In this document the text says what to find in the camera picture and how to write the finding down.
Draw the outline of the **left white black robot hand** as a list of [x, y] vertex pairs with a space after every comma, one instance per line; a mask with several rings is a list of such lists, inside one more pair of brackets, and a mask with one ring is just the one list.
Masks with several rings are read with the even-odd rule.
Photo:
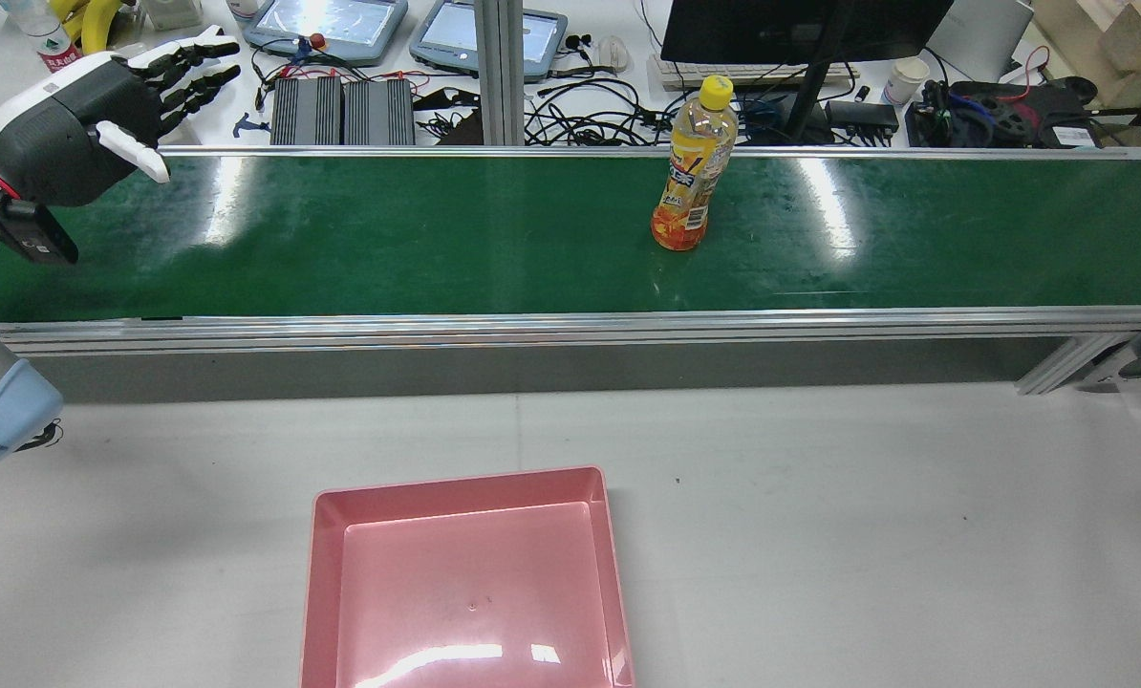
[[137, 56], [86, 55], [0, 106], [0, 197], [82, 207], [141, 171], [169, 183], [160, 141], [238, 76], [211, 25]]

